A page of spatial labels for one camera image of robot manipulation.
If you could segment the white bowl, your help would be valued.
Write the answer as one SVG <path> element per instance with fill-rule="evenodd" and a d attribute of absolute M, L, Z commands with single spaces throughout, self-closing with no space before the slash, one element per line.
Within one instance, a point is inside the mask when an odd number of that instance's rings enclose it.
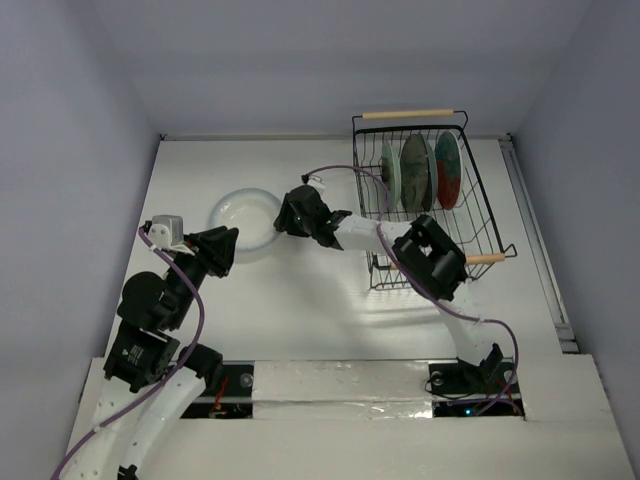
<path fill-rule="evenodd" d="M 209 227 L 237 228 L 235 247 L 237 263 L 251 263 L 267 256 L 280 233 L 274 221 L 281 210 L 281 200 L 259 188 L 242 188 L 223 196 L 209 215 Z"/>

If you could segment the green flower plate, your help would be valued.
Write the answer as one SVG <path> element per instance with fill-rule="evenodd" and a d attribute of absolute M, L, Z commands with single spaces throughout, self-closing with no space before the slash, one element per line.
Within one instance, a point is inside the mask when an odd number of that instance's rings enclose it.
<path fill-rule="evenodd" d="M 389 210 L 393 211 L 401 197 L 401 167 L 397 152 L 387 140 L 382 142 L 380 167 L 382 180 L 389 191 Z"/>

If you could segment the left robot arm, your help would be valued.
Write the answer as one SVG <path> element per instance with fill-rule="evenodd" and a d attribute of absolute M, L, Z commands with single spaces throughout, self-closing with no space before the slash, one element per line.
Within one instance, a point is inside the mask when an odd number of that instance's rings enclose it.
<path fill-rule="evenodd" d="M 181 218 L 161 215 L 138 235 L 168 270 L 125 282 L 92 427 L 56 467 L 55 479 L 146 478 L 147 461 L 190 404 L 225 385 L 222 355 L 199 342 L 199 288 L 208 276 L 230 273 L 238 229 L 184 234 Z"/>

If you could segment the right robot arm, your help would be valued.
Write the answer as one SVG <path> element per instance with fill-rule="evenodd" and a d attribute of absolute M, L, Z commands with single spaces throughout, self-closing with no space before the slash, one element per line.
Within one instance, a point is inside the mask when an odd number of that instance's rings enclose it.
<path fill-rule="evenodd" d="M 303 185 L 285 195 L 274 228 L 312 238 L 326 248 L 387 255 L 410 286 L 441 311 L 466 389 L 482 393 L 496 381 L 503 360 L 499 346 L 478 334 L 481 317 L 462 313 L 452 305 L 455 291 L 467 280 L 466 257 L 432 217 L 388 222 L 347 210 L 332 211 L 315 188 Z"/>

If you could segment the grey brown plate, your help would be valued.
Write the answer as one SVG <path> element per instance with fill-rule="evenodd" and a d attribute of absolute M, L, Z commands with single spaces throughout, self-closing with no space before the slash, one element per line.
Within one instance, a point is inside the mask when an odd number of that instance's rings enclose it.
<path fill-rule="evenodd" d="M 429 212 L 437 200 L 435 153 L 421 134 L 407 137 L 400 155 L 401 201 L 406 212 Z"/>

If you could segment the teal red plate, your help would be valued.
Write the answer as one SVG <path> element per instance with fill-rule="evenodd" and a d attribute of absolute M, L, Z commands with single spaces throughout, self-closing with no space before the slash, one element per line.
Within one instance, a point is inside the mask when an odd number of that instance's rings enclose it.
<path fill-rule="evenodd" d="M 437 199 L 444 210 L 453 209 L 463 183 L 463 163 L 458 137 L 450 130 L 436 141 L 435 157 L 438 173 Z"/>

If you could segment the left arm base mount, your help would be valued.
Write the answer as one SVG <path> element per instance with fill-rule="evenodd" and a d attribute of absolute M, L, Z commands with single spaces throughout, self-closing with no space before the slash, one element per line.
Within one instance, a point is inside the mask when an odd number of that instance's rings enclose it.
<path fill-rule="evenodd" d="M 224 365 L 219 385 L 207 388 L 182 414 L 182 419 L 235 420 L 253 417 L 254 364 Z"/>

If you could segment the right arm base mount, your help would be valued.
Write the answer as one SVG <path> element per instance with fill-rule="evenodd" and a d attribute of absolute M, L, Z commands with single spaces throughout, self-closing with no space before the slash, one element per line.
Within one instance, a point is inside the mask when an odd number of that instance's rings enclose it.
<path fill-rule="evenodd" d="M 524 404 L 517 380 L 507 386 L 512 374 L 511 361 L 500 362 L 492 371 L 463 362 L 429 363 L 423 388 L 432 397 L 437 418 L 524 418 Z"/>

